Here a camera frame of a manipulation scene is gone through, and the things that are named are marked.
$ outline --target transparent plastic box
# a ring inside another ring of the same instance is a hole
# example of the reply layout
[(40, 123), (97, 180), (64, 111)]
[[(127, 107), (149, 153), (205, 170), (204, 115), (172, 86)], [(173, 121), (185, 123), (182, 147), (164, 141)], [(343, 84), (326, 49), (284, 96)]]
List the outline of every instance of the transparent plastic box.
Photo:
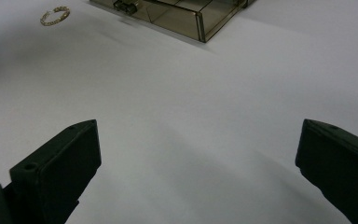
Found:
[(254, 0), (90, 0), (206, 43)]

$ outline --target metal ring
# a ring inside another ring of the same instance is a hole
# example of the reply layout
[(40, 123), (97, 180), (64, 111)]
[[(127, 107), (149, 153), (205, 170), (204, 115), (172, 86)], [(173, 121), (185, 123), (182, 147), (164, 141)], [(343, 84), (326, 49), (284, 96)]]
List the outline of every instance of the metal ring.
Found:
[[(64, 13), (57, 20), (45, 21), (50, 14), (60, 12), (60, 11), (63, 11)], [(44, 26), (55, 25), (55, 24), (59, 23), (60, 21), (63, 21), (66, 18), (68, 18), (70, 13), (71, 13), (71, 10), (69, 10), (69, 7), (56, 7), (56, 8), (54, 8), (53, 11), (47, 11), (45, 13), (45, 15), (43, 15), (42, 18), (40, 18), (40, 23), (42, 23), (42, 25), (44, 25)]]

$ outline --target white surface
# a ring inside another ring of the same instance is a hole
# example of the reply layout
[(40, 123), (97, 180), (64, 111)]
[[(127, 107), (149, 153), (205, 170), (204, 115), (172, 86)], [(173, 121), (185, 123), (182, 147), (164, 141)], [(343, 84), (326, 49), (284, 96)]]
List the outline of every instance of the white surface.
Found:
[(295, 167), (305, 118), (358, 135), (358, 1), (258, 0), (206, 45), (85, 0), (0, 1), (0, 183), (98, 120), (67, 223), (349, 223)]

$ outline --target white table surface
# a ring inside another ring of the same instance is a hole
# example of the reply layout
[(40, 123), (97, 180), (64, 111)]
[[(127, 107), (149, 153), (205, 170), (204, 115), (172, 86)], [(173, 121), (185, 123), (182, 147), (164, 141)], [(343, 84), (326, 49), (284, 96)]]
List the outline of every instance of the white table surface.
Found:
[(1, 0), (0, 183), (87, 119), (103, 165), (67, 223), (349, 223), (295, 157), (303, 119), (358, 135), (358, 1), (258, 0), (201, 44), (86, 0)]

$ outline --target screw hole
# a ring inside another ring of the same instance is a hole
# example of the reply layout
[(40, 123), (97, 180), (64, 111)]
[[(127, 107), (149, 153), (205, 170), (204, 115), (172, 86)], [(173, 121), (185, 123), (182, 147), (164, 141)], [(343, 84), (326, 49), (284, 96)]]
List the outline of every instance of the screw hole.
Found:
[(34, 169), (36, 169), (37, 164), (36, 163), (29, 163), (27, 165), (25, 165), (24, 169), (27, 171), (32, 171)]

